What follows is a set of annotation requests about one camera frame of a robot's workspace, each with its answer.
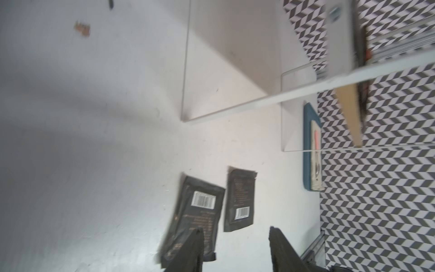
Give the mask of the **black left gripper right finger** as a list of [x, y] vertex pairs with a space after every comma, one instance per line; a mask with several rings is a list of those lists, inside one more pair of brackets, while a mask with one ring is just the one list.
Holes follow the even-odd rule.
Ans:
[[273, 272], [310, 272], [279, 228], [270, 227], [268, 239]]

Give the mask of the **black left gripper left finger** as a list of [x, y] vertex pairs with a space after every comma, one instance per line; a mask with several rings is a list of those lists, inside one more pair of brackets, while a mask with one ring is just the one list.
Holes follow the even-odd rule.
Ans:
[[204, 233], [202, 228], [191, 232], [165, 272], [201, 272], [204, 257]]

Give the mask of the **black tea bag with barcode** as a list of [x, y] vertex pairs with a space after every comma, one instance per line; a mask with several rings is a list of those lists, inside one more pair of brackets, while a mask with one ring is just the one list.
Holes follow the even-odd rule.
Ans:
[[229, 168], [224, 232], [233, 232], [254, 223], [254, 198], [257, 172]]

